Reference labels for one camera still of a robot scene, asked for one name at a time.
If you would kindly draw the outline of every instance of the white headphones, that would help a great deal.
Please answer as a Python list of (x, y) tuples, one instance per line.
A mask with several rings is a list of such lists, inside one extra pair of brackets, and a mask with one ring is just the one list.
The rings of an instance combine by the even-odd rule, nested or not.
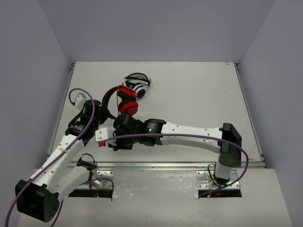
[(137, 93), (137, 98), (142, 98), (151, 82), (145, 74), (135, 72), (124, 78), (123, 85), (133, 89)]

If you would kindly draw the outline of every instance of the white table surface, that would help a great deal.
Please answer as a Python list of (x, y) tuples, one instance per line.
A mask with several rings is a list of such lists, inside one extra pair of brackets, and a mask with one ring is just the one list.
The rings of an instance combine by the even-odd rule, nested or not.
[[(101, 101), (110, 88), (121, 84), (124, 77), (134, 72), (146, 74), (152, 82), (144, 98), (139, 100), (136, 119), (158, 118), (201, 128), (232, 123), (242, 136), (242, 147), (250, 161), (260, 161), (232, 62), (77, 62), (69, 90), (83, 88)], [(109, 109), (117, 115), (115, 95)], [(66, 97), (54, 146), (59, 144), (69, 121), (77, 113)], [(109, 119), (99, 128), (112, 124), (113, 120)], [(98, 162), (213, 162), (218, 158), (207, 150), (177, 145), (146, 147), (135, 144), (133, 150), (113, 152), (110, 148), (99, 148), (94, 138), (74, 160), (82, 153), (92, 154)]]
[[(195, 170), (114, 171), (114, 183), (112, 202), (66, 198), (55, 227), (292, 227), (274, 169), (249, 169), (242, 198), (198, 199)], [(52, 222), (22, 214), (18, 227)]]

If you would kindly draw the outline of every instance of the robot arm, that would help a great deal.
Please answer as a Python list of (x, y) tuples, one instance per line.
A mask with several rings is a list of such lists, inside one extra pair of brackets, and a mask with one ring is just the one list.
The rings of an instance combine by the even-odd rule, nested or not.
[(146, 146), (177, 144), (210, 150), (219, 154), (218, 161), (215, 164), (214, 179), (220, 185), (224, 185), (229, 181), (233, 168), (241, 166), (241, 151), (227, 142), (182, 136), (149, 137), (149, 133), (195, 134), (228, 140), (239, 146), (241, 146), (242, 143), (242, 137), (234, 126), (229, 123), (224, 123), (221, 128), (195, 128), (176, 125), (159, 119), (148, 119), (142, 122), (125, 114), (117, 117), (114, 122), (114, 128), (102, 128), (96, 131), (96, 141), (99, 142), (99, 146), (105, 146), (106, 144), (102, 141), (109, 137), (146, 134), (144, 137), (118, 139), (117, 141), (110, 140), (107, 144), (114, 150), (132, 149), (135, 143)]
[[(135, 143), (144, 144), (146, 146), (179, 144), (210, 150), (219, 154), (214, 176), (214, 179), (219, 184), (224, 184), (229, 180), (233, 167), (241, 166), (241, 152), (229, 143), (217, 143), (213, 140), (202, 140), (190, 137), (148, 136), (149, 133), (197, 134), (222, 138), (241, 146), (241, 136), (231, 124), (224, 123), (222, 128), (201, 129), (175, 125), (159, 119), (148, 119), (145, 122), (142, 122), (129, 115), (121, 114), (114, 121), (114, 128), (97, 130), (99, 125), (107, 119), (109, 111), (104, 109), (97, 100), (94, 100), (94, 102), (90, 100), (84, 102), (82, 96), (77, 97), (79, 100), (76, 100), (75, 106), (78, 109), (81, 109), (81, 105), (84, 103), (81, 112), (69, 123), (68, 129), (60, 144), (38, 172), (43, 171), (45, 166), (61, 155), (62, 152), (65, 152), (65, 154), (52, 166), (46, 169), (43, 174), (34, 180), (25, 189), (23, 194), (21, 194), (17, 201), (17, 209), (21, 213), (44, 222), (49, 222), (58, 211), (60, 202), (66, 196), (80, 184), (95, 179), (93, 177), (93, 172), (94, 169), (96, 169), (96, 165), (82, 160), (79, 160), (77, 166), (66, 176), (62, 177), (62, 173), (67, 165), (73, 160), (77, 153), (87, 145), (88, 141), (93, 136), (96, 136), (96, 141), (99, 142), (99, 146), (104, 146), (105, 144), (103, 144), (102, 141), (112, 136), (146, 134), (146, 136), (143, 137), (118, 139), (107, 142), (106, 144), (114, 150), (132, 149), (133, 144)], [(95, 106), (94, 119), (88, 127), (88, 130), (69, 150), (66, 150), (68, 145), (81, 134), (88, 124), (92, 114), (92, 105)], [(33, 179), (37, 173), (33, 174), (29, 179)], [(17, 183), (15, 188), (16, 195), (19, 194), (26, 184), (27, 181), (24, 180), (20, 180)]]
[[(99, 101), (86, 101), (85, 97), (81, 95), (78, 95), (77, 98), (74, 104), (76, 108), (81, 109), (81, 111), (69, 123), (68, 129), (65, 131), (65, 135), (62, 137), (58, 147), (35, 174), (27, 181), (20, 180), (15, 187), (17, 196), (30, 179), (33, 179), (40, 171), (43, 171), (48, 164), (64, 152), (64, 155), (61, 156), (60, 159), (27, 186), (17, 201), (17, 209), (19, 212), (44, 222), (48, 222), (54, 217), (59, 209), (60, 202), (68, 196), (69, 193), (80, 184), (91, 180), (93, 170), (97, 167), (95, 164), (80, 159), (77, 166), (61, 178), (67, 165), (78, 152), (87, 145), (88, 141), (94, 137), (95, 131), (104, 120), (104, 118), (102, 118), (104, 115), (102, 114), (101, 103)], [(86, 125), (90, 122), (93, 105), (95, 107), (94, 118), (85, 133), (82, 133)], [(79, 135), (81, 136), (78, 140), (70, 149), (67, 149)]]

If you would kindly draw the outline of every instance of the gray wall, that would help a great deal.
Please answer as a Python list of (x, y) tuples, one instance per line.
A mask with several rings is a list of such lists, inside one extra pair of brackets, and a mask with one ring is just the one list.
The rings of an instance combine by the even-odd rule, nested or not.
[[(0, 223), (15, 185), (45, 159), (69, 62), (36, 0), (0, 1)], [(15, 211), (10, 226), (17, 225)]]
[(239, 62), (274, 0), (39, 0), (73, 61)]
[(277, 0), (241, 61), (240, 76), (265, 160), (276, 169), (294, 227), (303, 220), (302, 60), (303, 1)]

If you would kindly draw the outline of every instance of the headphones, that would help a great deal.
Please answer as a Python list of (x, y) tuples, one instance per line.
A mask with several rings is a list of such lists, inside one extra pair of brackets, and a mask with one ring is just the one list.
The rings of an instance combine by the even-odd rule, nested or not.
[[(102, 106), (108, 110), (108, 103), (114, 92), (117, 92), (117, 96), (122, 98), (122, 102), (118, 105), (118, 111), (133, 116), (139, 107), (136, 102), (137, 94), (133, 89), (124, 85), (119, 85), (108, 90), (103, 96)], [(110, 112), (108, 112), (108, 114), (109, 118), (116, 119)]]
[(137, 99), (142, 98), (146, 90), (150, 87), (151, 82), (148, 77), (140, 72), (135, 72), (124, 78), (123, 85), (130, 87), (137, 94)]

